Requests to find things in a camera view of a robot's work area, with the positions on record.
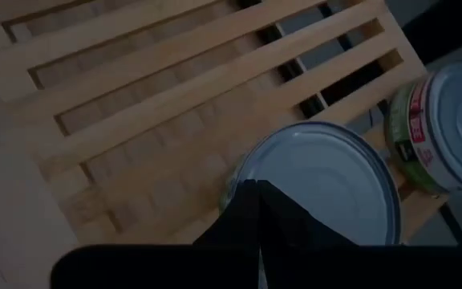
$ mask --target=green label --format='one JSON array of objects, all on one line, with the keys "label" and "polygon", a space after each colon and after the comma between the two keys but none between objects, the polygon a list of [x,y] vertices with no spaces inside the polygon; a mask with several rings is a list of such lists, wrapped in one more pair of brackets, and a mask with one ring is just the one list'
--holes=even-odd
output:
[{"label": "green label", "polygon": [[408,126],[408,109],[411,96],[415,88],[421,83],[406,85],[396,93],[390,107],[388,120],[388,141],[392,145],[393,153],[402,161],[402,170],[414,183],[433,192],[439,186],[420,164],[416,156]]}]

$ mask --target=can rim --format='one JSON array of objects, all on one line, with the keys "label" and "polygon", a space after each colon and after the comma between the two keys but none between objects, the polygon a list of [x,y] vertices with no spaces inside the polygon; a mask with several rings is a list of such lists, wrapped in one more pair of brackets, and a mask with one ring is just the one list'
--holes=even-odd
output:
[{"label": "can rim", "polygon": [[441,101],[441,86],[436,87],[436,85],[439,85],[437,83],[437,81],[440,79],[439,77],[443,78],[447,69],[461,64],[462,60],[454,62],[442,68],[438,73],[436,73],[436,76],[432,81],[432,85],[429,86],[428,92],[428,123],[436,150],[439,152],[443,160],[445,160],[444,163],[447,166],[447,169],[457,178],[458,181],[462,183],[462,165],[446,144],[444,132],[439,126],[440,121],[438,118],[438,106],[440,105]]},{"label": "can rim", "polygon": [[393,176],[391,175],[391,172],[389,168],[387,167],[386,162],[384,159],[377,153],[361,136],[356,134],[355,132],[352,132],[350,129],[344,128],[343,126],[332,124],[329,122],[324,122],[324,121],[305,121],[305,122],[300,122],[296,124],[292,124],[289,126],[286,126],[284,128],[278,129],[276,132],[273,132],[263,138],[260,142],[254,146],[253,149],[247,154],[247,157],[243,160],[243,162],[237,167],[235,170],[235,173],[233,174],[235,176],[235,179],[232,181],[231,186],[229,188],[229,196],[227,197],[228,200],[233,198],[237,185],[240,180],[240,176],[243,174],[243,170],[245,167],[245,164],[247,164],[248,161],[250,161],[251,157],[255,155],[255,152],[259,150],[259,148],[262,147],[262,145],[267,142],[269,139],[272,137],[276,136],[279,132],[285,131],[287,129],[291,129],[293,127],[301,126],[301,125],[324,125],[327,127],[332,127],[341,133],[343,133],[344,136],[349,136],[352,138],[353,141],[357,142],[360,144],[360,148],[363,150],[361,153],[366,153],[367,155],[365,157],[368,157],[371,159],[369,163],[374,166],[373,169],[375,171],[378,171],[382,174],[380,176],[379,174],[376,174],[375,177],[379,180],[379,183],[383,183],[383,181],[386,182],[385,185],[387,189],[389,189],[390,192],[385,192],[386,195],[389,194],[390,200],[387,200],[387,208],[390,211],[388,214],[388,226],[391,226],[391,233],[387,234],[385,243],[387,245],[396,245],[400,244],[400,239],[401,239],[401,234],[402,234],[402,215],[401,215],[401,209],[400,209],[400,196],[399,196],[399,191],[397,190],[397,186],[395,184],[395,181],[393,179]]}]

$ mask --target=tin can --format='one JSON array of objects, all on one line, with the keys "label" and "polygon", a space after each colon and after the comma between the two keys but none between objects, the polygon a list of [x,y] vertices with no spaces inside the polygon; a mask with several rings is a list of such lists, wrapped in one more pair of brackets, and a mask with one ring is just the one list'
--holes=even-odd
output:
[{"label": "tin can", "polygon": [[237,168],[222,208],[247,179],[269,181],[356,244],[399,243],[399,195],[390,172],[378,153],[346,128],[307,122],[266,137]]},{"label": "tin can", "polygon": [[462,62],[402,87],[386,127],[409,181],[428,192],[462,193]]}]

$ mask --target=wooden board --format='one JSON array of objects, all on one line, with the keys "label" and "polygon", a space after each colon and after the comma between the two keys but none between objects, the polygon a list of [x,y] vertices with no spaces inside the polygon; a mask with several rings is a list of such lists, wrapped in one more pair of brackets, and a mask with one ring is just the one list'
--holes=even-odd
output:
[{"label": "wooden board", "polygon": [[[213,0],[94,1],[12,23],[17,42],[0,46],[9,135],[29,149],[79,241],[191,242],[217,217],[241,157],[302,119],[298,103],[380,59],[382,76],[314,117],[346,124],[426,72],[380,0],[263,47],[250,34],[321,2],[236,11]],[[274,72],[354,28],[367,40],[349,51],[289,83]],[[379,128],[366,138],[384,147]],[[404,195],[404,239],[443,200]]]}]

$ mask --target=can label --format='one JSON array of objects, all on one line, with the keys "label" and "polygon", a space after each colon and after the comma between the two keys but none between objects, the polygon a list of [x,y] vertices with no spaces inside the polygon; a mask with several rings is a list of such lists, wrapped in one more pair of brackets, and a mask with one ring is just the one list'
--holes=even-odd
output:
[{"label": "can label", "polygon": [[425,141],[426,139],[422,119],[418,115],[409,113],[411,109],[416,111],[421,105],[419,97],[412,99],[411,96],[417,92],[421,94],[422,90],[421,82],[412,83],[400,88],[395,94],[388,119],[388,143],[392,145],[393,153],[401,161],[401,169],[410,181],[429,192],[443,191],[422,166],[413,146],[412,140]]},{"label": "can label", "polygon": [[440,157],[433,141],[427,123],[427,99],[432,77],[421,83],[421,91],[411,96],[408,126],[411,131],[411,142],[420,163],[431,175],[435,182],[447,192],[462,192],[462,183],[448,170]]}]

